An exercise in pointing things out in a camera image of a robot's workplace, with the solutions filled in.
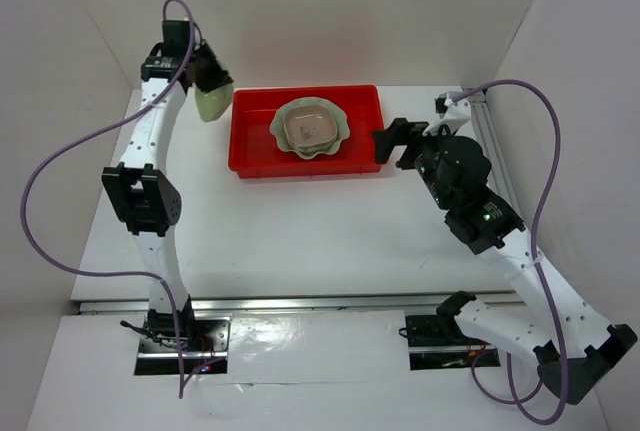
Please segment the green square plate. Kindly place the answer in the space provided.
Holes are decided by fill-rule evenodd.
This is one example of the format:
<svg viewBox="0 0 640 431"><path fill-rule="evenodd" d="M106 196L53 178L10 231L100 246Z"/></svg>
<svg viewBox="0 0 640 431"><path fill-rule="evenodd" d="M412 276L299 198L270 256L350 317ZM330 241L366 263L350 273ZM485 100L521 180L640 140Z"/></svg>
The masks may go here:
<svg viewBox="0 0 640 431"><path fill-rule="evenodd" d="M218 120L230 107L233 100L232 85L224 86L212 91L204 92L195 89L195 103L200 119L203 122Z"/></svg>

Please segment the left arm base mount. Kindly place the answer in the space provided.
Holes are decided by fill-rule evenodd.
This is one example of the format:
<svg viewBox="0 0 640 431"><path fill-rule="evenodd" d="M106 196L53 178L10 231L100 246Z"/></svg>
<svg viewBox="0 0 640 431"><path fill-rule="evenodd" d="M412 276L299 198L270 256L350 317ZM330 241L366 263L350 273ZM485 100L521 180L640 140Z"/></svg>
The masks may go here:
<svg viewBox="0 0 640 431"><path fill-rule="evenodd" d="M140 337L134 368L136 376L179 374L177 341L173 335L152 336L144 326L135 326L125 320L121 320L120 325ZM195 336L181 338L184 374L186 376L226 374L230 331L229 317L197 321Z"/></svg>

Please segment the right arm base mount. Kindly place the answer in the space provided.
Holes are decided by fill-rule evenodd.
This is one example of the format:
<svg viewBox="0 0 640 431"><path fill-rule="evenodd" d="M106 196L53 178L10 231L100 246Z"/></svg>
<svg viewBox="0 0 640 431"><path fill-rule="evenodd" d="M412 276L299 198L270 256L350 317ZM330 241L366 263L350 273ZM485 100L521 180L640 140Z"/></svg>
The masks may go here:
<svg viewBox="0 0 640 431"><path fill-rule="evenodd" d="M398 334L408 345L411 371L499 367L494 346L461 334L446 335L440 330L436 315L407 315Z"/></svg>

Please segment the green scalloped bowl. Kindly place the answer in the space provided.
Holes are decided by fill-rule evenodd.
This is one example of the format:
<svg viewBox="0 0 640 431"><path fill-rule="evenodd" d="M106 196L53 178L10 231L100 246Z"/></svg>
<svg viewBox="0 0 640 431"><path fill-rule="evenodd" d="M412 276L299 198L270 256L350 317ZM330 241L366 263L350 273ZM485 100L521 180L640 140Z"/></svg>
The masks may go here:
<svg viewBox="0 0 640 431"><path fill-rule="evenodd" d="M305 105L321 105L330 110L333 114L338 127L338 136L331 146L317 151L302 152L294 149L287 141L284 130L284 116L289 110ZM276 145L280 151L285 153L295 153L303 160L312 160L320 155L333 156L340 150L342 144L351 137L351 130L346 113L333 102L320 97L303 97L292 100L281 106L276 111L275 116L271 121L269 132L276 139Z"/></svg>

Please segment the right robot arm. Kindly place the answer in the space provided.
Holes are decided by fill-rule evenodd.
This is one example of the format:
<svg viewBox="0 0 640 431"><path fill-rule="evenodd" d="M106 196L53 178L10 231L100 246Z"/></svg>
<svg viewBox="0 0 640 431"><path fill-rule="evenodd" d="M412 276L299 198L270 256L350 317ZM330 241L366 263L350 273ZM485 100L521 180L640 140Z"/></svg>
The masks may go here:
<svg viewBox="0 0 640 431"><path fill-rule="evenodd" d="M491 163L475 140L426 128L397 118L373 132L376 162L387 162L395 147L404 147L397 167L418 172L451 233L504 277L536 318L521 321L459 291L437 308L438 335L448 343L475 338L515 355L535 365L556 397L579 404L637 335L594 310L532 244L521 217L488 187Z"/></svg>

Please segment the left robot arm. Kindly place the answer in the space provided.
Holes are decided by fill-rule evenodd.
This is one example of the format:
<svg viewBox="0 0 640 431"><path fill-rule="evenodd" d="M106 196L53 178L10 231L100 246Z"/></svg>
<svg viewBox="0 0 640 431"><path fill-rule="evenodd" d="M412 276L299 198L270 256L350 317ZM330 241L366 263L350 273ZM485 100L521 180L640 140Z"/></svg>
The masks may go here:
<svg viewBox="0 0 640 431"><path fill-rule="evenodd" d="M213 95L213 120L226 111L233 95L233 80L206 40L199 40L181 68L185 52L175 43L154 46L141 69L142 115L117 164L101 176L118 220L139 249L143 270L153 276L143 332L176 350L193 345L199 331L179 270L175 226L182 198L165 175L168 147L190 88L200 96Z"/></svg>

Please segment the pink square plate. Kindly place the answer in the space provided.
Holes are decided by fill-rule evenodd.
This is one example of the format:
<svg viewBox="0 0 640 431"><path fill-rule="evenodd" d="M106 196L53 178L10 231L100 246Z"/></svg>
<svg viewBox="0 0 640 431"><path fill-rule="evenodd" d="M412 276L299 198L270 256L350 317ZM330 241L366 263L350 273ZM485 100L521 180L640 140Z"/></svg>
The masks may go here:
<svg viewBox="0 0 640 431"><path fill-rule="evenodd" d="M284 116L287 141L296 150L312 152L331 146L338 136L333 114L321 105L305 105Z"/></svg>

